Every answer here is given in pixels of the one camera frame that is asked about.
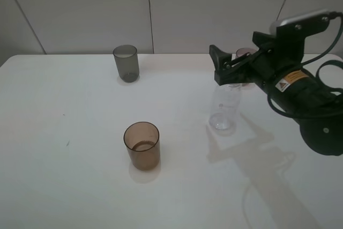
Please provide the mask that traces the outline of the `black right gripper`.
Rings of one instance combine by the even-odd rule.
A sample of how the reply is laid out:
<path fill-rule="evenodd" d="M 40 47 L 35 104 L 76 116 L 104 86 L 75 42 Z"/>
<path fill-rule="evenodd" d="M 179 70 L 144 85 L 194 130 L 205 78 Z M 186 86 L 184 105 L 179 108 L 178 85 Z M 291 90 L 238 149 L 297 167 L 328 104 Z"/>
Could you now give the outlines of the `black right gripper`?
<path fill-rule="evenodd" d="M 299 65 L 304 55 L 305 39 L 325 31 L 334 16 L 315 16 L 298 23 L 277 28 L 276 35 L 253 32 L 252 41 L 258 52 L 248 65 L 232 64 L 232 54 L 209 46 L 209 55 L 214 64 L 214 80 L 218 85 L 270 83 L 277 75 Z"/>

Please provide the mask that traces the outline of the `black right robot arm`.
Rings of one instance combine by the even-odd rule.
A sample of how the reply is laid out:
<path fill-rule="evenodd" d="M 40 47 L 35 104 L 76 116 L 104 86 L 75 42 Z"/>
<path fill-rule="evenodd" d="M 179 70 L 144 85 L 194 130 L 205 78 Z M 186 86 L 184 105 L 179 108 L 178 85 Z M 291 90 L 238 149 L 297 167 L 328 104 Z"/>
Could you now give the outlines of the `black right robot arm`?
<path fill-rule="evenodd" d="M 324 156 L 342 155 L 342 89 L 325 85 L 303 60 L 305 39 L 325 31 L 342 13 L 319 11 L 276 21 L 270 34 L 253 33 L 253 54 L 233 58 L 210 45 L 218 85 L 254 83 L 271 109 L 293 119 L 304 142 Z"/>

